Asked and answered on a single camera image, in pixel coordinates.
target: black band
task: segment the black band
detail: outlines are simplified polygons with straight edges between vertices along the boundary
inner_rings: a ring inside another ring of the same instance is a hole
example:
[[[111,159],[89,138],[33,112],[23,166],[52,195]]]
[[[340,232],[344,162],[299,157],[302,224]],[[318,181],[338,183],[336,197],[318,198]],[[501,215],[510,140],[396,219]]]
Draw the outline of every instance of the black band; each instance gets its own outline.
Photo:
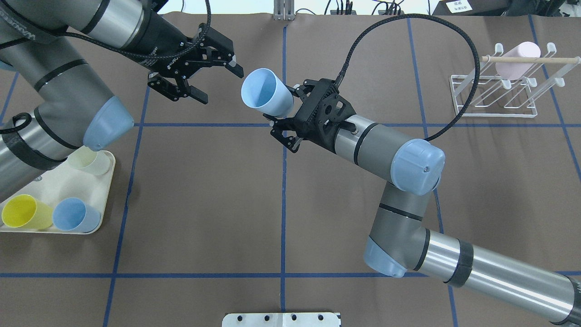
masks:
[[[31,148],[18,133],[2,134],[6,147],[22,162],[38,170],[52,170],[66,160],[50,159],[44,154]]]
[[[403,211],[403,210],[399,210],[397,208],[390,207],[387,204],[380,203],[379,204],[379,207],[382,208],[382,209],[386,209],[386,210],[389,210],[391,212],[394,212],[394,213],[396,213],[398,215],[406,216],[408,218],[415,219],[417,221],[422,221],[422,217],[420,217],[418,215],[414,215],[414,214],[411,214],[411,213],[409,213],[407,211]]]
[[[569,276],[565,277],[567,277],[571,281],[571,284],[573,284],[573,292],[575,292],[575,297],[573,298],[573,308],[571,309],[571,312],[567,318],[559,322],[552,322],[551,324],[565,325],[567,322],[572,322],[573,324],[581,325],[581,282]]]
[[[428,254],[428,247],[430,246],[430,230],[426,228],[426,239],[424,240],[424,249],[422,250],[422,255],[419,256],[418,264],[415,265],[414,271],[418,271],[422,268],[424,260],[426,260],[426,255]]]
[[[36,109],[34,110],[34,117],[36,118],[38,124],[40,125],[40,127],[42,127],[42,129],[44,129],[44,131],[50,136],[52,137],[53,140],[57,141],[58,143],[60,143],[60,145],[67,147],[69,149],[73,149],[76,150],[80,147],[77,147],[75,145],[72,145],[70,143],[68,143],[67,141],[63,140],[62,138],[60,138],[58,135],[55,134],[55,132],[53,132],[44,122],[44,120],[42,119],[41,115],[40,115],[40,111],[38,110],[38,107],[36,107]]]
[[[97,8],[97,11],[93,15],[93,18],[91,18],[91,21],[87,24],[87,26],[81,30],[81,33],[89,34],[95,28],[95,26],[97,26],[97,23],[99,23],[101,18],[103,18],[103,14],[105,13],[105,10],[107,10],[108,6],[109,0],[102,0],[99,4],[99,8]]]
[[[474,263],[474,247],[471,243],[458,240],[460,242],[460,257],[456,264],[456,269],[452,277],[445,282],[454,287],[462,287],[470,277],[472,272],[472,264]]]
[[[359,160],[357,159],[357,157],[359,156],[359,148],[361,148],[361,143],[363,143],[363,139],[365,138],[365,136],[367,136],[367,133],[369,133],[369,131],[377,125],[379,125],[379,123],[373,123],[367,126],[367,128],[363,131],[363,133],[359,137],[359,140],[357,140],[357,144],[355,145],[355,152],[353,153],[353,162],[357,166],[359,166]]]
[[[0,50],[2,49],[6,49],[6,48],[10,48],[10,47],[14,47],[15,45],[19,45],[21,43],[24,43],[26,41],[30,41],[29,39],[27,39],[26,37],[21,37],[21,38],[17,38],[16,40],[12,40],[12,41],[8,41],[8,42],[4,42],[0,44]]]
[[[80,66],[80,65],[86,65],[86,64],[87,64],[87,62],[85,61],[85,59],[78,59],[78,60],[73,60],[71,62],[65,63],[61,67],[55,68],[52,72],[46,74],[43,78],[39,79],[38,82],[36,82],[34,84],[34,89],[36,90],[36,92],[39,92],[43,86],[47,85],[48,82],[50,82],[56,76],[66,72],[67,70],[69,70],[73,67]]]
[[[151,21],[152,15],[153,11],[151,10],[144,11],[144,20],[141,23],[139,30],[137,31],[137,34],[135,35],[135,37],[133,37],[133,40],[131,40],[131,42],[125,47],[126,50],[132,51],[132,49],[134,49],[135,46],[139,44],[139,42],[141,42],[141,39],[144,37],[145,32],[148,30],[149,22]]]

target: light blue joint cap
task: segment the light blue joint cap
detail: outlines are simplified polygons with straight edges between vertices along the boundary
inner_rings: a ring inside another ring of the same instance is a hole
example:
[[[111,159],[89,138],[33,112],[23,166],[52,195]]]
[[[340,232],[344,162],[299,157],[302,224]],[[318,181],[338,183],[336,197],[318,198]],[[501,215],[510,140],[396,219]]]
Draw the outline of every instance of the light blue joint cap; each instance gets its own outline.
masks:
[[[16,68],[12,67],[11,65],[8,65],[7,63],[5,63],[2,60],[0,60],[0,69],[10,70],[11,72],[15,72],[16,71]]]
[[[370,268],[386,276],[401,278],[407,271],[404,266],[385,253],[369,236],[367,236],[364,259]]]
[[[112,97],[99,109],[85,132],[83,144],[100,151],[116,141],[133,127],[133,117],[121,100]]]
[[[402,191],[422,196],[439,184],[445,160],[444,151],[428,141],[407,141],[393,157],[392,183]]]

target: brown table surface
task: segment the brown table surface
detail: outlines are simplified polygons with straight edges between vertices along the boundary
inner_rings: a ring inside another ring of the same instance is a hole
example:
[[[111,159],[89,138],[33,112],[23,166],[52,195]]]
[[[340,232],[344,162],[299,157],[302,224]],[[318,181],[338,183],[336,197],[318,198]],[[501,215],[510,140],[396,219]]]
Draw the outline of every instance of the brown table surface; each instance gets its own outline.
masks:
[[[185,34],[205,19],[165,17]],[[577,18],[445,18],[482,55],[522,41],[581,55]],[[353,40],[379,19],[214,15],[212,26],[234,40],[246,74],[268,67],[292,86],[335,78]],[[142,67],[71,42],[137,123],[108,149],[117,166],[96,233],[0,234],[0,326],[220,326],[229,312],[281,310],[340,312],[343,326],[550,326],[436,279],[367,267],[385,182],[311,143],[284,151],[243,105],[242,79],[203,69],[191,83],[210,103],[174,103],[147,90]],[[402,20],[361,42],[340,90],[358,114],[424,137],[454,116],[448,79],[472,65],[451,30]],[[433,142],[447,160],[426,227],[581,275],[581,68],[565,82],[537,101],[534,119],[463,118]],[[3,122],[42,103],[17,74],[0,71],[0,86]]]

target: wooden dowel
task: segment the wooden dowel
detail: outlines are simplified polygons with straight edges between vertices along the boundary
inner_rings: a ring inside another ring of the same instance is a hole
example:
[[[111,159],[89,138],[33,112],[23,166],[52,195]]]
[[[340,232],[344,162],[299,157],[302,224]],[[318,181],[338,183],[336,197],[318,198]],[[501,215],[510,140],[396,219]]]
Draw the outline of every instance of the wooden dowel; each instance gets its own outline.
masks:
[[[482,57],[482,62],[512,62],[512,63],[581,63],[581,58],[523,58],[523,57]]]

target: tray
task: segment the tray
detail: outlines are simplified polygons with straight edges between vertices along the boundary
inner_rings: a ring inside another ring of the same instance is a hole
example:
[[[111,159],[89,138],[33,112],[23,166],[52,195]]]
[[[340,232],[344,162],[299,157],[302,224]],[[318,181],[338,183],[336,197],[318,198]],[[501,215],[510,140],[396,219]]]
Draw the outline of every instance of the tray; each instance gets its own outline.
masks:
[[[103,151],[111,159],[111,168],[108,172],[100,176],[94,176],[89,173],[72,168],[66,162],[60,164],[57,168],[49,170],[41,175],[42,179],[34,181],[24,186],[20,191],[0,203],[0,212],[4,205],[15,196],[29,194],[36,199],[55,208],[62,200],[70,197],[77,197],[86,204],[95,208],[101,214],[99,225],[94,230],[87,233],[65,232],[51,225],[47,229],[26,229],[12,228],[4,225],[0,220],[0,232],[5,233],[52,233],[52,234],[91,234],[101,227],[109,189],[115,170],[115,156],[109,151]]]

